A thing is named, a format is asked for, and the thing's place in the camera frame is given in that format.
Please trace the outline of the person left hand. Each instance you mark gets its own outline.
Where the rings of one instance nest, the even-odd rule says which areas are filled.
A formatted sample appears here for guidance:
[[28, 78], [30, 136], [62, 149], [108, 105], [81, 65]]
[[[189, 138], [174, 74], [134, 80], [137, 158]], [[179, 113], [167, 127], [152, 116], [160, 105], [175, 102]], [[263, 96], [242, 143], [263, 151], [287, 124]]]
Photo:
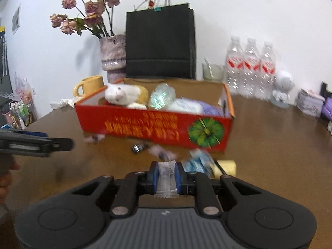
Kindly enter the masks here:
[[1, 154], [5, 158], [8, 158], [11, 162], [7, 173], [1, 176], [1, 205], [3, 205], [6, 201], [6, 197], [9, 194], [9, 186], [12, 184], [12, 174], [11, 170], [17, 171], [20, 169], [20, 165], [15, 161], [13, 155], [11, 154]]

